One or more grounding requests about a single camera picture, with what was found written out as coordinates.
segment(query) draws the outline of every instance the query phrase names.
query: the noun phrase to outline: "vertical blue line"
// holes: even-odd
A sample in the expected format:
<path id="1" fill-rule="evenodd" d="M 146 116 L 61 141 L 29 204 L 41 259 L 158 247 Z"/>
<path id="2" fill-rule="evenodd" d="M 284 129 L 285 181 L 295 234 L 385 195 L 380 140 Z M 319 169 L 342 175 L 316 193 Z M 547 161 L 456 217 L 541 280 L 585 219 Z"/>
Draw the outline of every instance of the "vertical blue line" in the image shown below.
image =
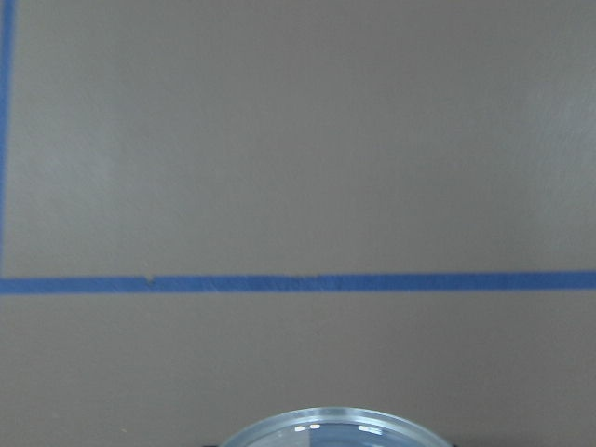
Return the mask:
<path id="1" fill-rule="evenodd" d="M 10 100 L 10 63 L 17 0 L 4 0 L 2 7 L 2 47 L 0 48 L 0 277 L 4 254 L 4 209 L 7 179 L 8 113 Z"/>

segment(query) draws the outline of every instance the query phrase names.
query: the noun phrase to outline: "round glass object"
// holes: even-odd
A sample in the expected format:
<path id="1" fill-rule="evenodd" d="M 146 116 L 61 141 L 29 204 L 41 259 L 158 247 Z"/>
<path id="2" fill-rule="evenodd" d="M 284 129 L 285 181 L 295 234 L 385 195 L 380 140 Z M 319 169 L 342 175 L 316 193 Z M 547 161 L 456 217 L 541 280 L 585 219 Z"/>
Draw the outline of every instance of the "round glass object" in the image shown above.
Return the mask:
<path id="1" fill-rule="evenodd" d="M 452 447 L 426 428 L 358 408 L 298 410 L 247 427 L 222 447 Z"/>

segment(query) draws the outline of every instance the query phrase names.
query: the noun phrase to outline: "blue tape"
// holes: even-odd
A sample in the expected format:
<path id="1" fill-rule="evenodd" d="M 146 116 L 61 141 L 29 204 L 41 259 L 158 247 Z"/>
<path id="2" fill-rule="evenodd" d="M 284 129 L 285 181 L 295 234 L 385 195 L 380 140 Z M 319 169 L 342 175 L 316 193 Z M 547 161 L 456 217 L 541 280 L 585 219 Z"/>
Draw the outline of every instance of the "blue tape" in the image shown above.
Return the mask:
<path id="1" fill-rule="evenodd" d="M 4 0 L 2 7 L 2 47 L 0 48 L 0 271 L 4 248 L 4 209 L 10 99 L 10 64 L 16 0 Z"/>
<path id="2" fill-rule="evenodd" d="M 596 271 L 396 275 L 4 278 L 0 294 L 350 291 L 551 291 L 596 289 Z"/>

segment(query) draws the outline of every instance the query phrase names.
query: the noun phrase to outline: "blue tape strip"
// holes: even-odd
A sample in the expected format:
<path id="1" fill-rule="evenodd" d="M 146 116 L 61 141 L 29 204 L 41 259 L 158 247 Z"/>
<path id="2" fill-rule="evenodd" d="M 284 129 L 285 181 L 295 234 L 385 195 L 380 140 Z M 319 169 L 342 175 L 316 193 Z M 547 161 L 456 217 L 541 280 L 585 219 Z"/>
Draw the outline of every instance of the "blue tape strip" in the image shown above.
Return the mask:
<path id="1" fill-rule="evenodd" d="M 397 275 L 5 278 L 0 294 L 596 289 L 596 271 Z"/>
<path id="2" fill-rule="evenodd" d="M 10 99 L 10 64 L 16 0 L 5 0 L 2 7 L 2 47 L 0 48 L 0 271 L 4 248 L 4 203 Z"/>

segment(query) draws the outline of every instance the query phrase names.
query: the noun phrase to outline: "metallic rim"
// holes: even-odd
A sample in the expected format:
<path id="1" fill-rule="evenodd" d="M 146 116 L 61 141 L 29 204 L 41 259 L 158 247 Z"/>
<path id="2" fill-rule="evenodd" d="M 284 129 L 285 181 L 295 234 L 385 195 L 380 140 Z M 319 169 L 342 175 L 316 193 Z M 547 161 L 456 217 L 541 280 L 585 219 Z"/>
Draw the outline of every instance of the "metallic rim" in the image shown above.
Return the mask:
<path id="1" fill-rule="evenodd" d="M 309 408 L 269 417 L 244 428 L 222 447 L 247 447 L 270 433 L 301 424 L 350 424 L 380 427 L 400 433 L 425 447 L 451 447 L 451 444 L 407 419 L 392 414 L 348 407 Z"/>

